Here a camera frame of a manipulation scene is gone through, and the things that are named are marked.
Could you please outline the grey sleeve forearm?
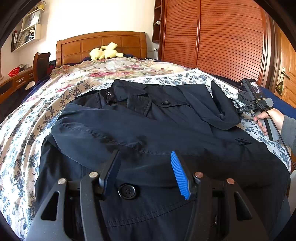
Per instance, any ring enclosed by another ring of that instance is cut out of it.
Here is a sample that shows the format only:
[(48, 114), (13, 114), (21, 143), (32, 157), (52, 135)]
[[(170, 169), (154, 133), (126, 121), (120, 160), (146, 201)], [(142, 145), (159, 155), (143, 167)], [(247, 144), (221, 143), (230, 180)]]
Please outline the grey sleeve forearm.
[(296, 120), (294, 118), (285, 115), (281, 129), (281, 136), (285, 144), (291, 148), (292, 153), (295, 155)]

